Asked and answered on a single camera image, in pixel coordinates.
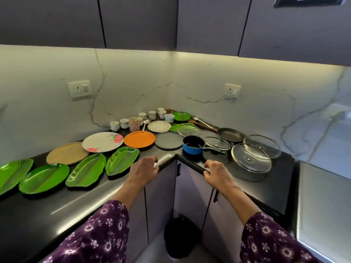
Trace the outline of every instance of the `black trash can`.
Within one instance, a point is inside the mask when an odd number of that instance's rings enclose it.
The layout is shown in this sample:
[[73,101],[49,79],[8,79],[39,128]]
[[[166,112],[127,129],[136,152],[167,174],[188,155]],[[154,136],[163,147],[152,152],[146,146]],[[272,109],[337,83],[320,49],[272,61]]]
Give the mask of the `black trash can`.
[[200,229],[187,217],[169,220],[164,230],[167,253],[172,258],[187,257],[200,241]]

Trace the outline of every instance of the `person's left hand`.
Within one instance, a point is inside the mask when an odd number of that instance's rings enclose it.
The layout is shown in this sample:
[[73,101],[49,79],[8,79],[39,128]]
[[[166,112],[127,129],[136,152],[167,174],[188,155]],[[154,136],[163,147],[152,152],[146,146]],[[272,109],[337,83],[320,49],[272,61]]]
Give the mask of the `person's left hand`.
[[128,180],[144,187],[151,182],[157,175],[159,168],[154,168],[155,162],[158,162],[157,156],[145,157],[131,166]]

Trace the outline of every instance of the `white plate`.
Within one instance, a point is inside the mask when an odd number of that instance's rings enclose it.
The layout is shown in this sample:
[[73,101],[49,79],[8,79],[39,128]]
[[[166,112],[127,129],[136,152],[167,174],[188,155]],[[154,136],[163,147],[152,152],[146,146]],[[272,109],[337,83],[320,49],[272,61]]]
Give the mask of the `white plate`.
[[87,137],[82,147],[89,152],[101,153],[114,150],[123,144],[123,136],[114,132],[101,132]]
[[147,128],[155,133],[167,132],[171,128],[171,124],[165,121],[153,121],[147,125]]

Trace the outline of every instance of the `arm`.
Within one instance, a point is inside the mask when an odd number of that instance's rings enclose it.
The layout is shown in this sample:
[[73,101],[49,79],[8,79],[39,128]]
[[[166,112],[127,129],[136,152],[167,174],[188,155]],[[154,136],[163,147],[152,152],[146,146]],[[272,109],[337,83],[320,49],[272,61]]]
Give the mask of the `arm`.
[[252,202],[223,163],[208,160],[205,168],[210,168],[210,172],[204,172],[206,181],[229,201],[244,225],[240,251],[242,262],[319,262]]
[[126,261],[129,234],[128,210],[158,172],[157,157],[146,157],[131,166],[121,189],[88,221],[70,234],[43,263],[86,263]]

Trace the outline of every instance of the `black cabinet handle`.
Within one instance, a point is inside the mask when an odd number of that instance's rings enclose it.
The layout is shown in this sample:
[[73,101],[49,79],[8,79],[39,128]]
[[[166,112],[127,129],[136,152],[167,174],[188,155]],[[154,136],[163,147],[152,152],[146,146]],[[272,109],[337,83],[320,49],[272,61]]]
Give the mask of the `black cabinet handle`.
[[180,166],[181,166],[181,164],[179,163],[177,166],[177,177],[180,175]]
[[214,194],[213,203],[217,202],[217,200],[218,200],[218,193],[219,193],[219,191],[217,190],[216,193]]

